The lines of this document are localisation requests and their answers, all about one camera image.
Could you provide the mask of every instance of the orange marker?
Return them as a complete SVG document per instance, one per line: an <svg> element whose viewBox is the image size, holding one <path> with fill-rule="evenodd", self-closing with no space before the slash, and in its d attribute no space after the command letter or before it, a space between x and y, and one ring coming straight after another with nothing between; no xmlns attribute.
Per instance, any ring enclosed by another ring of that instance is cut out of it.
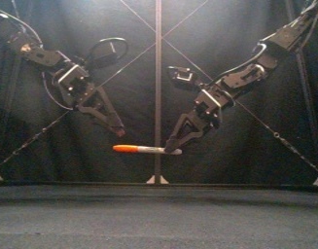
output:
<svg viewBox="0 0 318 249"><path fill-rule="evenodd" d="M182 150L176 149L171 153L167 153L160 147L147 147L136 145L113 145L113 150L116 152L128 152L128 153L152 153L152 154L168 154L168 155L180 155Z"/></svg>

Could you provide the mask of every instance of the metal pole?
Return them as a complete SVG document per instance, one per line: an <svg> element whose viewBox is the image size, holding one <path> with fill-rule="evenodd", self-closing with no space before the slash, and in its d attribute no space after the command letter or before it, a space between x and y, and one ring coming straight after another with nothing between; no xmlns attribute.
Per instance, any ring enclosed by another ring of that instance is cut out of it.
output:
<svg viewBox="0 0 318 249"><path fill-rule="evenodd" d="M162 2L156 0L156 101L155 101L155 146L160 147L160 68L162 68ZM160 155L155 155L155 184L160 184Z"/></svg>
<svg viewBox="0 0 318 249"><path fill-rule="evenodd" d="M286 0L286 9L287 9L289 21L293 21L295 19L293 0ZM299 51L298 54L295 55L295 61L297 61L299 81L301 81L301 87L302 87L302 93L303 93L303 99L305 99L305 105L306 105L313 147L315 150L315 154L318 156L318 128L317 128L318 124L317 124L315 113L314 113L314 105L313 105L314 100L313 100L311 93L310 93L310 84L309 84L309 79L307 79L307 71L306 71L305 57L303 57L302 51Z"/></svg>

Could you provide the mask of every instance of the diagonal wire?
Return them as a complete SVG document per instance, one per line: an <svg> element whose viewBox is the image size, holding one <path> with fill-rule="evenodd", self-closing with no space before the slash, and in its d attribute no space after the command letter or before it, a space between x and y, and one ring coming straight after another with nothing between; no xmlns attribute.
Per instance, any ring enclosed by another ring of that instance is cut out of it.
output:
<svg viewBox="0 0 318 249"><path fill-rule="evenodd" d="M129 12L137 17L139 20L143 21L143 23L151 28L151 30L156 33L155 29L151 27L151 25L145 22L145 20L140 17L140 15L133 11L133 9L127 5L127 3L123 0L119 0L120 3L124 5L124 7L129 10ZM194 65L195 68L207 76L207 78L211 80L210 76L206 74L203 69L195 64L195 62L171 45L171 43L164 39L164 37L175 30L178 26L188 19L188 17L200 9L200 7L207 3L208 0L204 0L200 6L172 26L172 28L163 34L162 40L166 42L166 44L186 58L186 60ZM119 73L120 71L132 63L135 60L143 55L143 53L155 45L156 43L152 43L144 51L129 61L129 63L125 64L125 66L119 69L119 71L100 84L104 85Z"/></svg>
<svg viewBox="0 0 318 249"><path fill-rule="evenodd" d="M151 44L139 54L136 57L133 57L133 59L109 76L108 79L105 79L105 81L99 84L99 86L104 85L123 70L125 67L128 67L133 62L135 60L137 60L137 58L153 47L155 44Z"/></svg>

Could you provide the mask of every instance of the vertical post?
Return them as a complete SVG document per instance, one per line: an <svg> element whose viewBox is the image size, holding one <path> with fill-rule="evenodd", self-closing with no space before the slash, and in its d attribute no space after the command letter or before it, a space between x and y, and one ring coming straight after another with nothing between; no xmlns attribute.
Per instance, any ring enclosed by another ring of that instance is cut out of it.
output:
<svg viewBox="0 0 318 249"><path fill-rule="evenodd" d="M16 9L16 2L13 1L14 12L18 15ZM22 21L28 23L32 12L32 1L26 1L25 15L22 17ZM6 133L6 125L10 117L12 106L13 106L13 98L17 89L18 76L21 71L21 56L13 55L13 53L6 53L6 59L12 59L13 61L4 61L2 68L2 77L1 77L1 87L0 87L0 158L1 152L4 148L4 140Z"/></svg>
<svg viewBox="0 0 318 249"><path fill-rule="evenodd" d="M160 68L162 68L162 2L156 0L156 96L155 96L155 146L160 147ZM155 154L155 184L160 184L160 155Z"/></svg>
<svg viewBox="0 0 318 249"><path fill-rule="evenodd" d="M293 21L295 19L295 12L294 12L294 6L293 6L291 0L286 0L286 9L287 9L289 21ZM305 105L306 105L307 120L309 120L310 134L311 134L311 140L313 140L313 148L318 156L318 129L317 129L318 125L317 125L317 119L315 119L315 114L314 114L313 97L310 93L310 85L309 85L309 80L307 80L307 71L306 71L305 57L303 57L302 51L299 51L298 54L295 55L295 61L297 61L301 87L302 87L302 93L303 93L303 99L305 99Z"/></svg>

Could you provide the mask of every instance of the black cable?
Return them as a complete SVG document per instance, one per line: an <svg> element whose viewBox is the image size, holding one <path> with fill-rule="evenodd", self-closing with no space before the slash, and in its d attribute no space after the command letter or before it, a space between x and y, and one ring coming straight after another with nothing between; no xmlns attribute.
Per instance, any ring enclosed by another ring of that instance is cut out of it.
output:
<svg viewBox="0 0 318 249"><path fill-rule="evenodd" d="M220 73L220 74L211 80L211 82L207 84L208 86L211 86L212 84L215 84L215 82L216 82L226 74L230 74L230 73L238 71L239 69L242 69L243 67L246 67L247 65L250 65L250 64L262 56L262 54L263 54L263 52L264 52L267 46L266 46L263 43L258 43L258 44L256 44L256 47L255 47L254 49L256 49L259 46L260 46L262 48L260 48L260 51L256 53L256 55L255 55L251 59L248 59L243 64L240 64L240 65L236 66L235 68L232 68L232 69L224 71L223 73Z"/></svg>
<svg viewBox="0 0 318 249"><path fill-rule="evenodd" d="M112 43L112 42L120 42L120 43L123 43L123 45L124 45L124 52L123 52L123 54L120 54L120 55L116 57L116 60L121 59L121 58L125 56L127 52L128 52L128 43L125 42L125 40L124 40L123 38L112 37L112 38L107 38L107 39L100 40L100 41L92 46L92 48L91 48L91 50L89 50L89 53L88 53L88 55L87 55L85 58L84 58L84 61L87 61L87 60L92 57L93 52L95 52L95 50L96 50L96 48L97 48L99 46L103 46L104 44Z"/></svg>

